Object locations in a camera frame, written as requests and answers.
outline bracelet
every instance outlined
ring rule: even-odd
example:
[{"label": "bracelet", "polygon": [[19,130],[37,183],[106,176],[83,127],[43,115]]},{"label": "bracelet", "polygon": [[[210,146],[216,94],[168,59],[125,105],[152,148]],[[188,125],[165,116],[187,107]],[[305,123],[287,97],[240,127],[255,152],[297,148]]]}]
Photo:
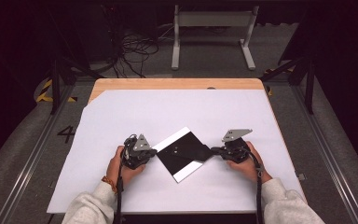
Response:
[{"label": "bracelet", "polygon": [[117,195],[117,188],[115,186],[115,183],[113,183],[111,179],[109,179],[108,177],[106,177],[106,175],[104,175],[102,181],[112,186],[112,191],[115,193],[115,195]]}]

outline printed number 4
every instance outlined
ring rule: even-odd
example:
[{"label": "printed number 4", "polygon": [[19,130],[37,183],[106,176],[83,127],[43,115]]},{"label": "printed number 4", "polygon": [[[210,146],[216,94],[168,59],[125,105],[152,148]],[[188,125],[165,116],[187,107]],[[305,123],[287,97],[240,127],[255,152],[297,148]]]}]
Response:
[{"label": "printed number 4", "polygon": [[59,133],[57,133],[57,135],[63,135],[66,136],[65,139],[65,144],[67,144],[69,142],[69,138],[71,137],[71,135],[75,135],[75,133],[72,133],[72,130],[74,129],[74,127],[72,126],[68,126],[66,127],[64,130],[60,131]]}]

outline white paper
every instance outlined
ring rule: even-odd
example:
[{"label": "white paper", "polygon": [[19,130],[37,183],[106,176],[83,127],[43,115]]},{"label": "white paper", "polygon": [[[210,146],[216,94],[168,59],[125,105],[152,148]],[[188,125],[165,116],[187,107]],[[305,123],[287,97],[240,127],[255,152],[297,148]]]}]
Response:
[{"label": "white paper", "polygon": [[[64,213],[83,191],[93,192],[117,146],[143,133],[151,146],[188,127],[208,147],[221,147],[229,129],[253,129],[251,141],[268,172],[287,189],[304,193],[263,90],[105,91],[83,111],[48,207]],[[255,211],[256,185],[220,157],[207,160],[179,184],[158,159],[123,192],[122,212],[236,213]]]}]

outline hand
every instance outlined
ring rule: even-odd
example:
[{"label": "hand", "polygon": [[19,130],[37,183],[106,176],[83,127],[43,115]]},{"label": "hand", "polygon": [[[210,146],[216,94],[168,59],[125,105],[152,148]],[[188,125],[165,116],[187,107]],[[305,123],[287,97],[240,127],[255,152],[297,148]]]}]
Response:
[{"label": "hand", "polygon": [[[251,149],[251,152],[255,155],[258,162],[260,164],[263,164],[263,161],[261,160],[260,155],[255,150],[255,147],[252,145],[252,143],[246,142],[246,144]],[[245,175],[245,177],[247,177],[248,179],[250,179],[254,182],[257,181],[257,170],[255,169],[255,163],[253,162],[253,160],[251,158],[248,158],[246,161],[243,161],[241,163],[235,163],[234,161],[227,161],[227,164],[233,170],[240,171],[241,173],[243,173],[243,175]],[[265,182],[269,181],[270,179],[272,179],[272,177],[269,175],[269,173],[267,173],[267,170],[263,171],[263,174],[261,176],[261,183],[264,184]]]},{"label": "hand", "polygon": [[[109,165],[106,170],[106,177],[111,179],[113,183],[117,184],[117,178],[118,178],[118,170],[120,166],[120,155],[123,151],[124,147],[119,146],[117,147],[116,155],[114,158],[112,158],[109,162]],[[145,169],[145,165],[141,165],[135,170],[132,170],[128,168],[127,166],[123,166],[121,168],[121,176],[123,177],[123,185],[127,186],[130,181],[138,174],[140,174]]]}]

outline sweater sleeve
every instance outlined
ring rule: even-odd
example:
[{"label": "sweater sleeve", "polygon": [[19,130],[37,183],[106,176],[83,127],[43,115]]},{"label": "sweater sleeve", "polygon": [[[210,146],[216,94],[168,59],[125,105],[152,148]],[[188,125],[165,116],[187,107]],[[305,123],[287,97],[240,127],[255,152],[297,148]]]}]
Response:
[{"label": "sweater sleeve", "polygon": [[264,183],[261,195],[266,203],[266,224],[324,223],[295,190],[286,190],[279,178]]},{"label": "sweater sleeve", "polygon": [[116,195],[101,182],[92,193],[80,193],[69,205],[62,223],[112,223]]}]

